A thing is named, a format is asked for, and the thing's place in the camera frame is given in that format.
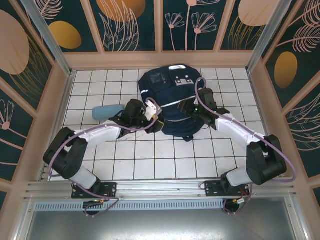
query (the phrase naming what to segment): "white tile floor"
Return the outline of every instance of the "white tile floor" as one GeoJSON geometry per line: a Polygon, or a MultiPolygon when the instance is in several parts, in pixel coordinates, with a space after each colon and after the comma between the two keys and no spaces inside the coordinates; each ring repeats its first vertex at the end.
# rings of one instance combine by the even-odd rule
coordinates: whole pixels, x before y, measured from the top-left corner
{"type": "MultiPolygon", "coordinates": [[[[264,134],[244,68],[198,70],[207,79],[207,87],[213,90],[219,107],[226,107],[239,121],[264,134]]],[[[90,128],[100,123],[92,118],[93,108],[126,105],[130,99],[141,99],[138,79],[147,71],[78,71],[64,127],[72,130],[90,128]]],[[[140,131],[87,149],[83,165],[101,180],[212,178],[242,167],[246,163],[245,156],[246,151],[237,143],[212,128],[202,129],[191,142],[162,132],[146,134],[140,131]]]]}

